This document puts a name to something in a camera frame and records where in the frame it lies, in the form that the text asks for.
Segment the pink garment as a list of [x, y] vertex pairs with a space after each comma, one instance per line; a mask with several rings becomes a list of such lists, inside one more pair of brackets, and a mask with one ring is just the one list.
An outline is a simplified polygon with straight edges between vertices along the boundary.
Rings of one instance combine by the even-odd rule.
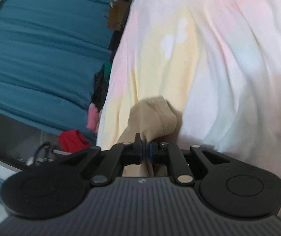
[[94, 103], [91, 103], [88, 109], [86, 128], [94, 133], [97, 133], [99, 120], [100, 120], [100, 116], [99, 116], [98, 109]]

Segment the pastel tie-dye bed sheet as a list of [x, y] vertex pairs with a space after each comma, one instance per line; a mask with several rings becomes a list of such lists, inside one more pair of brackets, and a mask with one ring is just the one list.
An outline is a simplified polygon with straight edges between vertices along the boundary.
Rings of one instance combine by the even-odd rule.
[[281, 0], [133, 0], [97, 144], [118, 142], [131, 108], [155, 96], [178, 116], [171, 141], [281, 178]]

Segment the red garment on stand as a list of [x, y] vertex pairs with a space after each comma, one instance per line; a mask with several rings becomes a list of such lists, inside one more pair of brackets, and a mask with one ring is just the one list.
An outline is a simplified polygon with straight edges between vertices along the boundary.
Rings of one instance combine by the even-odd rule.
[[82, 151], [91, 146], [86, 138], [78, 130], [75, 129], [67, 132], [62, 132], [58, 137], [58, 142], [62, 147], [62, 150], [68, 153]]

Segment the green garment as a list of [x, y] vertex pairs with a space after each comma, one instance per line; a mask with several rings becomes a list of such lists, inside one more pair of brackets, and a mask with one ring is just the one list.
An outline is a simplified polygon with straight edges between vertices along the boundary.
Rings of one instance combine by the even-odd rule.
[[112, 63], [110, 61], [104, 63], [104, 80], [106, 82], [110, 81], [111, 70], [112, 70]]

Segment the black garment pile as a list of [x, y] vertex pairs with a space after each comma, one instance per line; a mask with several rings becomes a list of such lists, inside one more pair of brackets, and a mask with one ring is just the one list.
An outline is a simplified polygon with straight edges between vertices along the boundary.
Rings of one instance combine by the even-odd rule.
[[98, 112], [101, 112], [108, 92], [109, 79], [106, 78], [105, 73], [105, 65], [103, 65], [101, 70], [96, 73], [93, 78], [93, 94], [91, 96], [91, 103], [95, 105]]

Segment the silver tripod stand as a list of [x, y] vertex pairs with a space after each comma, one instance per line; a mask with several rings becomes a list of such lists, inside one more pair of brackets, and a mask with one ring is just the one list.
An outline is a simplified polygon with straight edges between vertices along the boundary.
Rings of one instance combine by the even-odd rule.
[[26, 166], [39, 166], [70, 154], [71, 153], [58, 149], [57, 145], [44, 142], [34, 151], [33, 155], [29, 157], [26, 161]]

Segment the tan hoodie jacket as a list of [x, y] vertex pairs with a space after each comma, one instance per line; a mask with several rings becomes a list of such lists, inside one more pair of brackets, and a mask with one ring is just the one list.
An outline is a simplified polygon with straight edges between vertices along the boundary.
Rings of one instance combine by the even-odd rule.
[[175, 143], [181, 126], [181, 111], [161, 96], [148, 98], [130, 109], [128, 125], [117, 142], [133, 142], [140, 134], [146, 144], [154, 140]]

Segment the right blue curtain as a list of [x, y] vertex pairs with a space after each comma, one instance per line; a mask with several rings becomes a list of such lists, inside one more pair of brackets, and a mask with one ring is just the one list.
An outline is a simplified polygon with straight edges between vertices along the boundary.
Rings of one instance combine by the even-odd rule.
[[110, 58], [110, 0], [1, 0], [0, 114], [89, 140], [94, 76]]

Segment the brown paper bag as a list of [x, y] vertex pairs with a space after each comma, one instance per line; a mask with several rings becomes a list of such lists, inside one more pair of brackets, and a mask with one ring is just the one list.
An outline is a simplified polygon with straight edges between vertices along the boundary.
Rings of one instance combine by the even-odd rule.
[[122, 1], [122, 0], [116, 0], [115, 2], [110, 2], [109, 9], [106, 9], [102, 15], [104, 18], [107, 19], [107, 28], [114, 30], [114, 31], [120, 31], [123, 20], [126, 16], [127, 9], [129, 7], [129, 3]]

